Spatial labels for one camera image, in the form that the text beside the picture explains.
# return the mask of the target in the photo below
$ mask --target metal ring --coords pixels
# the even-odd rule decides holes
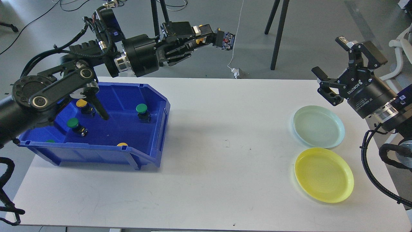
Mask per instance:
[[[90,76],[85,76],[84,73],[83,73],[84,70],[89,71],[89,72],[90,72]],[[82,77],[84,77],[84,78],[91,78],[91,77],[93,76],[93,73],[92,73],[92,71],[90,71],[89,69],[83,69],[83,70],[80,71],[80,76],[82,76]]]
[[[44,100],[44,105],[39,106],[39,105],[36,104],[36,99],[38,99],[38,98],[42,98],[42,99]],[[47,100],[47,98],[45,98],[45,97],[37,96],[37,97],[33,98],[32,103],[33,103],[33,105],[34,105],[35,107],[43,108],[43,107],[45,107],[45,106],[47,105],[48,100]]]

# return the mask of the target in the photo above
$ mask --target black cable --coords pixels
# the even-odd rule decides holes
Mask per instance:
[[[28,23],[27,25],[25,25],[25,26],[23,27],[23,29],[20,31],[20,33],[17,35],[17,37],[15,38],[15,40],[12,42],[12,44],[10,44],[9,47],[7,47],[4,51],[2,51],[2,52],[0,53],[0,55],[3,54],[3,53],[5,53],[9,48],[11,48],[11,46],[13,46],[13,44],[16,42],[16,40],[19,38],[19,36],[21,35],[21,33],[24,31],[24,29],[25,29],[28,25],[30,25],[30,24],[33,23],[34,21],[38,20],[39,18],[43,17],[45,14],[47,14],[49,11],[51,11],[56,5],[57,5],[57,3],[55,3],[48,11],[46,11],[46,13],[40,15],[38,18],[34,19],[33,21],[31,21],[30,23]]]
[[[106,26],[104,26],[104,31],[106,33],[107,39],[108,39],[108,43],[109,45],[107,46],[107,48],[105,49],[105,51],[100,54],[100,55],[86,55],[86,54],[82,54],[82,53],[78,53],[78,52],[72,52],[72,51],[67,51],[67,50],[62,50],[60,51],[60,53],[67,53],[67,54],[72,54],[72,55],[76,55],[76,56],[80,56],[80,57],[85,57],[85,58],[100,58],[103,57],[105,55],[107,55],[113,48],[113,40],[112,37],[110,36],[110,32],[109,30],[106,28]]]
[[[61,5],[62,5],[61,0],[59,0],[58,2],[60,3],[60,8],[61,8],[63,11],[66,11],[66,12],[71,12],[71,11],[78,10],[78,9],[80,9],[80,7],[82,7],[84,4],[86,4],[86,2],[84,2],[83,4],[81,4],[81,5],[80,5],[78,8],[76,8],[76,9],[66,10],[66,9],[63,9],[63,7],[61,6]]]
[[[375,130],[368,130],[366,133],[370,133],[370,132],[374,132]],[[375,131],[376,133],[378,133],[378,134],[381,134],[381,135],[387,135],[389,132],[381,132],[381,131]]]
[[[98,24],[97,21],[95,23],[93,23],[93,19],[88,18],[88,17],[84,17],[84,22],[89,25],[91,31],[94,32],[94,34],[96,35],[97,40],[101,41],[102,37],[99,33],[99,29],[98,29]]]
[[[187,2],[188,0],[186,0],[185,1],[185,4],[183,5],[183,6],[172,6],[172,5],[167,5],[166,4],[166,6],[168,6],[168,7],[185,7],[185,6],[187,6],[189,3]]]
[[[94,27],[96,28],[96,33],[98,33],[99,31],[104,31],[104,28],[100,22],[100,20],[95,20],[94,22]],[[100,33],[98,35],[96,35],[97,39],[102,40],[102,37],[100,36]]]
[[[4,163],[7,165],[6,171],[4,174],[0,177],[0,201],[4,204],[4,207],[0,207],[0,211],[5,211],[5,212],[12,212],[14,213],[14,216],[16,217],[15,222],[10,222],[6,220],[5,218],[0,218],[0,221],[3,221],[9,225],[19,225],[20,224],[20,215],[23,215],[25,213],[24,210],[16,208],[14,203],[10,200],[10,198],[7,196],[7,194],[4,192],[3,187],[9,181],[11,178],[13,171],[14,171],[14,162],[6,157],[0,157],[0,163]]]
[[[410,202],[410,201],[408,201],[408,200],[392,193],[387,188],[385,188],[381,183],[379,183],[379,181],[375,178],[375,176],[372,174],[372,172],[369,168],[368,160],[366,158],[366,150],[368,149],[369,142],[372,139],[373,135],[378,132],[378,129],[381,126],[382,126],[382,124],[379,124],[374,130],[368,130],[365,133],[365,136],[363,137],[362,146],[360,147],[361,148],[361,157],[362,157],[363,168],[365,169],[366,175],[368,176],[368,178],[370,179],[372,184],[377,189],[379,189],[381,192],[383,192],[385,195],[389,196],[390,198],[396,200],[396,202],[398,204],[402,203],[406,206],[412,207],[412,202]]]
[[[122,6],[124,6],[124,2],[126,2],[127,0],[119,0],[119,7],[122,7]]]
[[[70,45],[72,45],[73,43],[75,43],[76,41],[78,41],[78,40],[80,39],[80,37],[82,37],[82,36],[86,33],[87,27],[88,27],[88,25],[86,24],[86,25],[84,26],[84,28],[83,28],[73,39],[71,39],[69,42],[67,42],[67,43],[64,44],[63,46],[57,47],[57,48],[52,49],[52,50],[48,50],[48,51],[42,52],[42,53],[40,53],[40,54],[37,54],[35,57],[33,57],[33,58],[26,64],[26,66],[24,67],[24,69],[23,69],[20,77],[27,76],[27,75],[30,73],[30,71],[34,68],[34,66],[37,65],[37,63],[39,63],[39,62],[40,62],[41,60],[43,60],[44,58],[46,58],[46,57],[48,57],[48,56],[50,56],[50,55],[53,55],[53,54],[60,53],[61,50],[67,48],[68,46],[70,46]]]

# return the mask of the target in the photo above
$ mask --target white table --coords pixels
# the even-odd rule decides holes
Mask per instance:
[[[162,230],[410,231],[402,205],[368,180],[359,146],[367,124],[347,104],[332,107],[314,80],[101,78],[148,83],[171,103],[159,169],[70,163],[36,156],[14,199],[22,224]],[[332,149],[355,177],[352,195],[326,204],[306,195],[294,161],[308,147],[291,117],[319,105],[343,121]],[[375,142],[368,149],[377,179],[396,193]]]

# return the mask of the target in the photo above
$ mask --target black cable sleeve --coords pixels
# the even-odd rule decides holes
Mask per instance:
[[[72,51],[67,51],[67,50],[62,50],[62,51],[60,51],[60,53],[67,53],[67,54],[72,54],[72,55],[85,57],[85,58],[100,58],[100,57],[103,57],[103,56],[107,55],[109,52],[111,52],[114,43],[113,43],[112,37],[110,36],[110,32],[108,31],[108,29],[106,28],[106,26],[104,24],[102,24],[102,25],[104,27],[104,31],[106,33],[108,43],[109,43],[109,45],[103,51],[102,54],[100,54],[100,55],[85,55],[85,54],[81,54],[81,53],[78,53],[78,52],[72,52]]]
[[[44,58],[46,58],[50,55],[53,55],[53,54],[58,54],[58,53],[60,53],[61,50],[67,48],[68,46],[70,46],[73,43],[75,43],[76,41],[78,41],[86,33],[87,27],[88,27],[88,25],[85,24],[84,28],[73,39],[71,39],[69,42],[67,42],[63,46],[52,49],[52,50],[42,52],[40,54],[37,54],[23,68],[23,71],[22,71],[20,77],[27,76],[30,73],[30,71],[34,68],[34,66],[36,66]]]
[[[16,217],[16,222],[10,222],[5,218],[0,218],[1,221],[9,225],[19,225],[20,224],[20,214],[25,214],[26,212],[22,209],[18,209],[14,206],[14,203],[10,200],[7,194],[4,192],[3,187],[7,181],[11,178],[14,171],[14,162],[6,157],[0,157],[0,163],[7,165],[5,173],[0,177],[0,200],[3,202],[5,207],[0,207],[0,211],[12,212]]]
[[[412,207],[412,202],[392,193],[391,191],[389,191],[387,188],[385,188],[376,178],[375,176],[372,174],[369,165],[368,165],[368,159],[366,157],[366,151],[368,149],[368,145],[370,140],[372,139],[373,135],[378,131],[378,129],[382,126],[382,124],[379,124],[369,135],[370,131],[367,131],[365,133],[365,136],[363,138],[363,142],[362,142],[362,146],[361,148],[361,158],[362,158],[362,164],[363,164],[363,168],[366,172],[366,175],[368,176],[369,180],[372,182],[372,184],[379,189],[382,193],[384,193],[385,195],[389,196],[390,198],[396,200],[396,202],[398,204],[402,203],[406,206]]]
[[[411,157],[412,152],[411,150],[409,150],[409,148],[402,147],[402,146],[395,145],[395,144],[388,144],[388,143],[383,144],[382,147],[379,148],[379,156],[381,157],[381,160],[383,162],[385,162],[386,164],[392,165],[396,168],[409,169],[409,167],[403,165],[402,163],[399,163],[393,159],[390,159],[388,157],[389,151],[395,151],[402,156]]]

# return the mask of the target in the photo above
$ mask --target light green plate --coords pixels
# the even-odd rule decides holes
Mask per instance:
[[[340,118],[320,106],[300,108],[293,116],[293,129],[311,147],[335,147],[345,137],[345,127]]]

